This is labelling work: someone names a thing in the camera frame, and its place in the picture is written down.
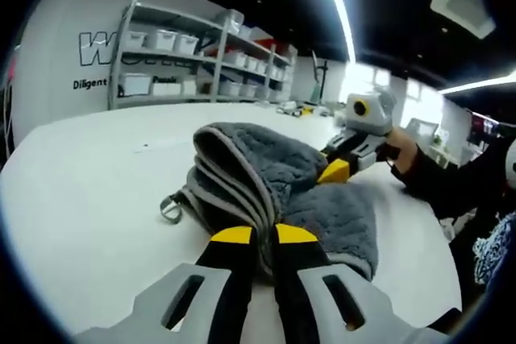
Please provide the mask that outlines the person's right hand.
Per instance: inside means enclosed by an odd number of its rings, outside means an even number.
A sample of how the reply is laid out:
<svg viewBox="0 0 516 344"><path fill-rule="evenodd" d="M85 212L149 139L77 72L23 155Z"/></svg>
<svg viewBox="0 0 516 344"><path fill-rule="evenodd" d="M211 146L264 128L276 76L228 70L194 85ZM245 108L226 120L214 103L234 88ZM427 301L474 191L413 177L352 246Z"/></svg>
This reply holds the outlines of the person's right hand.
<svg viewBox="0 0 516 344"><path fill-rule="evenodd" d="M418 154L417 143L399 126L394 126L386 137L386 143L399 150L396 159L391 159L393 174L410 187L410 170Z"/></svg>

